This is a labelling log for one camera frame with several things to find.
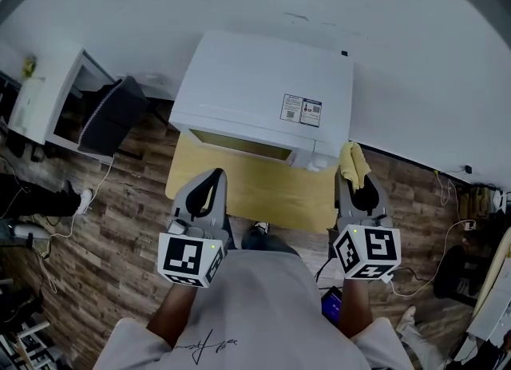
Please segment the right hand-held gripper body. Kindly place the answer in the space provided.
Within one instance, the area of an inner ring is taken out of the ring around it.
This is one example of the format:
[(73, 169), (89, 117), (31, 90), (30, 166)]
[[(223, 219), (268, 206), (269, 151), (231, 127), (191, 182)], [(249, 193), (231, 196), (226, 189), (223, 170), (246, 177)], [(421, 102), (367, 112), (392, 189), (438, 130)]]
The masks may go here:
[(390, 280), (401, 264), (400, 231), (391, 216), (338, 217), (333, 252), (343, 277), (351, 280)]

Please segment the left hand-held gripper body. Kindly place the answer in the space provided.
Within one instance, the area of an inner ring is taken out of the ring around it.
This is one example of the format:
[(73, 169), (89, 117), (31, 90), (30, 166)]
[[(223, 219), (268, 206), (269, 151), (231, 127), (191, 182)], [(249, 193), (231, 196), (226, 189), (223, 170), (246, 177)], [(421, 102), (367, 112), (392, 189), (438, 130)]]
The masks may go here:
[(207, 288), (227, 256), (228, 231), (173, 219), (159, 235), (157, 271), (174, 284)]

